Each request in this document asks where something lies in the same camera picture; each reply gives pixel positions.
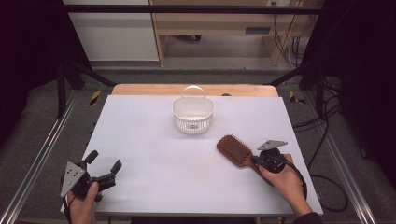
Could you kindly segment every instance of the white surface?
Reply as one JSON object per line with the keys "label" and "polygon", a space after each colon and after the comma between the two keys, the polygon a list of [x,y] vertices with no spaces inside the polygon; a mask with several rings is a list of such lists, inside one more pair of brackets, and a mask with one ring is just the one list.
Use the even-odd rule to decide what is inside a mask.
{"label": "white surface", "polygon": [[210,129],[180,132],[172,113],[178,96],[108,96],[84,158],[93,176],[122,162],[117,185],[103,192],[96,211],[113,215],[266,216],[292,214],[288,204],[251,168],[239,168],[216,148],[234,134],[260,154],[268,139],[287,141],[308,186],[308,202],[322,214],[282,98],[210,96],[215,112]]}
{"label": "white surface", "polygon": [[[148,5],[147,0],[64,0],[66,5]],[[158,61],[149,13],[69,13],[90,61]]]}

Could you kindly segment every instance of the human hand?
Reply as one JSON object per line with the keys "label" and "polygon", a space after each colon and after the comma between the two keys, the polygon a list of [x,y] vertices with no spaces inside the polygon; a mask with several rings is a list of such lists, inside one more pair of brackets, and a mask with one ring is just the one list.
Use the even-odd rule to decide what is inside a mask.
{"label": "human hand", "polygon": [[[290,154],[285,154],[285,159],[293,163]],[[291,167],[286,165],[278,174],[271,173],[262,166],[259,166],[259,169],[262,176],[269,180],[280,196],[289,203],[295,216],[300,217],[312,212],[311,207],[305,200],[301,179]]]}
{"label": "human hand", "polygon": [[69,204],[70,217],[73,224],[93,224],[95,223],[95,211],[93,202],[98,194],[99,184],[93,182],[88,189],[84,201],[77,198],[72,191],[67,193],[67,203]]}

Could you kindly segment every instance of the black curtain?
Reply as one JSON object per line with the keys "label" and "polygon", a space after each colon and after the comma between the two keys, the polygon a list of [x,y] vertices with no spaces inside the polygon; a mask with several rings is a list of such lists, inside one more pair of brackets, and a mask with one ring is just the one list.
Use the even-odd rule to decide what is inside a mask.
{"label": "black curtain", "polygon": [[[332,7],[343,1],[326,1]],[[318,21],[308,60],[340,15]],[[396,188],[396,1],[357,0],[326,46],[322,68],[340,77],[340,99],[364,156],[378,161]]]}
{"label": "black curtain", "polygon": [[[0,1],[0,144],[25,108],[28,92],[55,80],[61,62],[91,68],[68,14],[43,10],[47,3],[63,2]],[[79,78],[77,71],[67,73]]]}

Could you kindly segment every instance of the basket handle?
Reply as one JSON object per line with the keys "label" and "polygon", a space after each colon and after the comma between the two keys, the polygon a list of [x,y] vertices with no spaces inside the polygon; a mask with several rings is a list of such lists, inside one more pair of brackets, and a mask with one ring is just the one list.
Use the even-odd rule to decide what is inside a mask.
{"label": "basket handle", "polygon": [[202,95],[204,96],[204,98],[206,97],[206,94],[205,94],[204,89],[202,89],[201,87],[196,86],[196,85],[190,85],[190,86],[186,87],[186,88],[183,90],[183,92],[181,93],[181,97],[184,97],[186,91],[187,91],[187,90],[191,90],[191,89],[198,89],[198,90],[200,90],[200,91],[202,92]]}

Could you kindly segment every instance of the wire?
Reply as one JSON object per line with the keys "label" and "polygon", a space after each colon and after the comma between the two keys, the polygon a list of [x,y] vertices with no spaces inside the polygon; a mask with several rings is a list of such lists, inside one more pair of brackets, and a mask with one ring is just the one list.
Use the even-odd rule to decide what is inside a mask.
{"label": "wire", "polygon": [[[334,95],[334,96],[330,97],[330,98],[325,102],[325,104],[324,104],[324,111],[327,111],[327,104],[330,102],[331,99],[334,99],[335,97],[337,97],[337,95]],[[324,114],[323,114],[323,118],[324,118],[324,122],[326,123],[326,129],[325,129],[325,131],[324,131],[324,133],[323,133],[322,138],[320,139],[320,142],[319,142],[317,148],[315,149],[315,152],[314,152],[314,155],[313,155],[312,158],[311,158],[311,161],[310,161],[310,162],[308,163],[308,165],[307,165],[308,170],[309,170],[309,168],[311,168],[312,162],[314,161],[315,157],[318,155],[318,152],[319,152],[319,150],[320,150],[320,148],[321,148],[321,145],[323,144],[324,139],[326,138],[326,134],[327,134],[327,132],[329,131],[329,121],[328,121],[327,113],[324,113]]]}
{"label": "wire", "polygon": [[[290,32],[291,26],[292,26],[296,16],[297,15],[293,16],[293,18],[291,19],[291,22],[289,24],[289,27],[286,29],[286,34],[285,34],[286,38],[288,38],[288,36],[289,36],[289,32]],[[275,43],[276,43],[276,47],[279,49],[283,59],[286,61],[286,63],[290,64],[294,68],[295,64],[293,64],[291,62],[291,60],[289,60],[288,57],[286,56],[286,52],[284,50],[284,45],[282,44],[282,41],[281,41],[280,36],[279,36],[279,33],[277,32],[277,14],[274,14],[274,40],[275,40]]]}
{"label": "wire", "polygon": [[290,46],[289,46],[289,62],[291,62],[291,58],[290,58]]}
{"label": "wire", "polygon": [[299,47],[300,47],[300,37],[297,37],[296,54],[294,55],[296,58],[296,64],[298,64],[298,59],[299,59],[299,56],[298,56],[298,48]]}
{"label": "wire", "polygon": [[[325,90],[332,94],[332,97],[330,97],[326,101],[328,103],[328,102],[330,102],[331,99],[337,97],[339,90],[337,88],[335,88],[326,78],[324,78],[324,81],[325,81],[325,86],[324,86]],[[332,115],[334,115],[336,112],[338,112],[340,110],[340,108],[336,108],[338,106],[340,106],[340,104],[337,104],[337,105],[333,106],[331,109],[329,109],[329,111],[325,110],[325,115],[326,114],[329,115],[328,118],[331,117]],[[312,118],[312,119],[310,119],[308,121],[293,124],[292,128],[296,129],[296,128],[301,128],[301,127],[304,127],[304,126],[308,126],[309,124],[312,124],[312,123],[314,123],[316,121],[321,121],[321,119],[319,117],[314,117],[314,118]]]}
{"label": "wire", "polygon": [[76,196],[73,197],[73,199],[70,201],[69,205],[67,205],[67,207],[70,207],[70,204],[72,204],[72,202],[76,199]]}
{"label": "wire", "polygon": [[342,208],[330,208],[329,206],[326,206],[323,203],[320,203],[320,205],[323,208],[325,208],[325,209],[327,209],[329,211],[332,211],[332,212],[344,212],[347,209],[347,206],[349,205],[349,199],[347,197],[346,192],[343,190],[343,188],[338,183],[336,183],[335,181],[333,181],[332,179],[330,179],[329,177],[326,177],[324,175],[311,175],[311,177],[322,178],[322,179],[325,179],[325,180],[333,183],[337,188],[339,188],[341,190],[341,192],[344,195],[345,203],[344,203]]}
{"label": "wire", "polygon": [[292,48],[292,51],[293,51],[293,55],[294,55],[294,57],[296,57],[296,58],[298,58],[298,59],[302,59],[303,58],[303,56],[304,56],[304,54],[303,53],[299,53],[298,51],[299,51],[299,45],[300,45],[300,43],[301,43],[302,41],[300,40],[300,37],[299,36],[294,36],[293,37],[293,42],[291,43],[291,48]]}
{"label": "wire", "polygon": [[309,20],[318,21],[318,18],[316,17],[316,15],[309,15]]}
{"label": "wire", "polygon": [[[337,113],[338,111],[340,111],[340,107],[341,107],[340,104],[337,104],[337,105],[333,106],[333,107],[326,113],[326,114],[327,114],[327,117],[330,118],[330,117],[333,116],[335,113]],[[293,126],[293,128],[294,128],[294,129],[296,129],[296,128],[302,128],[302,127],[304,127],[304,126],[308,126],[308,125],[311,124],[311,123],[314,123],[315,121],[319,121],[319,124],[316,124],[316,125],[314,125],[314,126],[311,126],[311,127],[309,127],[309,128],[303,129],[303,130],[294,131],[294,132],[295,132],[295,133],[300,133],[300,132],[308,131],[308,130],[311,130],[311,129],[313,129],[313,128],[316,128],[316,127],[320,126],[320,125],[323,124],[323,122],[324,122],[324,121],[321,120],[320,118],[315,117],[314,119],[311,119],[311,120],[307,121],[306,123],[297,124],[297,125]]]}

